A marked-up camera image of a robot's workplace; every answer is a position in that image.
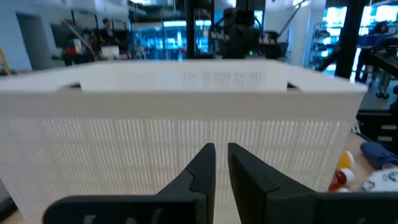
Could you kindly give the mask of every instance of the desk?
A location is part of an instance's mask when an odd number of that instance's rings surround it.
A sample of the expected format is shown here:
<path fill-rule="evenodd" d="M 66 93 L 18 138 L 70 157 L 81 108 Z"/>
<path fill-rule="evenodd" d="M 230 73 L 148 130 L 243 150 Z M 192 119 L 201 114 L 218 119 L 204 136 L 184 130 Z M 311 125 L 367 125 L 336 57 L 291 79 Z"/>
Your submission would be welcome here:
<path fill-rule="evenodd" d="M 347 138 L 345 150 L 351 152 L 355 158 L 355 167 L 352 169 L 355 175 L 355 183 L 350 185 L 349 189 L 351 191 L 357 191 L 361 182 L 363 182 L 366 178 L 368 178 L 374 171 L 374 169 L 369 165 L 365 157 L 362 155 L 362 152 L 359 148 L 359 146 L 364 141 L 365 140 L 363 138 L 353 133 L 350 133 Z M 5 220 L 2 224 L 25 224 L 25 223 L 21 214 L 19 212 L 16 212 L 7 220 Z"/>
<path fill-rule="evenodd" d="M 358 191 L 358 187 L 361 183 L 374 172 L 373 167 L 371 167 L 362 155 L 361 149 L 359 148 L 363 142 L 365 142 L 365 140 L 362 137 L 350 133 L 345 146 L 345 150 L 352 153 L 355 159 L 355 166 L 352 168 L 355 175 L 355 182 L 348 187 L 351 191 Z"/>

